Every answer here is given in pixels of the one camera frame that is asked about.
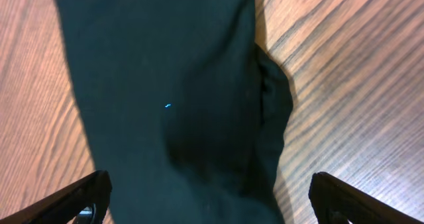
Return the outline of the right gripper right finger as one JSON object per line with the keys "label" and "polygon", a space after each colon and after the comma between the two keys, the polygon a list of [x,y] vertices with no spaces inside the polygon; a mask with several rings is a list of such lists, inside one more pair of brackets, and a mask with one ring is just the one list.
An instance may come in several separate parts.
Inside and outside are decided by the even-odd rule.
{"label": "right gripper right finger", "polygon": [[312,175],[308,196],[319,224],[423,224],[326,172]]}

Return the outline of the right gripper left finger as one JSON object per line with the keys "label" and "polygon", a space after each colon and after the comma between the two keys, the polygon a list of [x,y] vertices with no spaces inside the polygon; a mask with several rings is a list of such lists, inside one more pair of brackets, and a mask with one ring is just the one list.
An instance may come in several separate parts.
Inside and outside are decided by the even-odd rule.
{"label": "right gripper left finger", "polygon": [[1,224],[103,222],[112,185],[109,173],[98,170],[1,220]]}

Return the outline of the black cloth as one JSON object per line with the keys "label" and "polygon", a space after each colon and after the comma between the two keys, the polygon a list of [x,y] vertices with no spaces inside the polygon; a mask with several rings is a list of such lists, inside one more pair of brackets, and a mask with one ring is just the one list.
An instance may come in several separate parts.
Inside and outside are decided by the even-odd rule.
{"label": "black cloth", "polygon": [[293,109],[256,44],[254,0],[55,0],[116,223],[282,223]]}

